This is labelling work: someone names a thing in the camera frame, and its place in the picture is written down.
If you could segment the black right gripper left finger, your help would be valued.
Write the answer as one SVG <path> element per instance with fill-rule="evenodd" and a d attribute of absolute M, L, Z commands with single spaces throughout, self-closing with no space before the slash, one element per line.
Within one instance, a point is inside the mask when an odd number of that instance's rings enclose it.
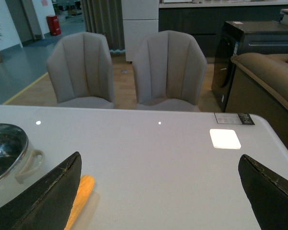
<path fill-rule="evenodd" d="M 82 159 L 73 153 L 0 208 L 0 230 L 62 230 L 80 184 Z"/>

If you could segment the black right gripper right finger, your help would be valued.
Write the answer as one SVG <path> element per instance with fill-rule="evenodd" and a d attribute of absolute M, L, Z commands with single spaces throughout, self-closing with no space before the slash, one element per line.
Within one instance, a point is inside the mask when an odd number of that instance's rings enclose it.
<path fill-rule="evenodd" d="M 238 172 L 260 228 L 288 230 L 288 180 L 246 154 Z"/>

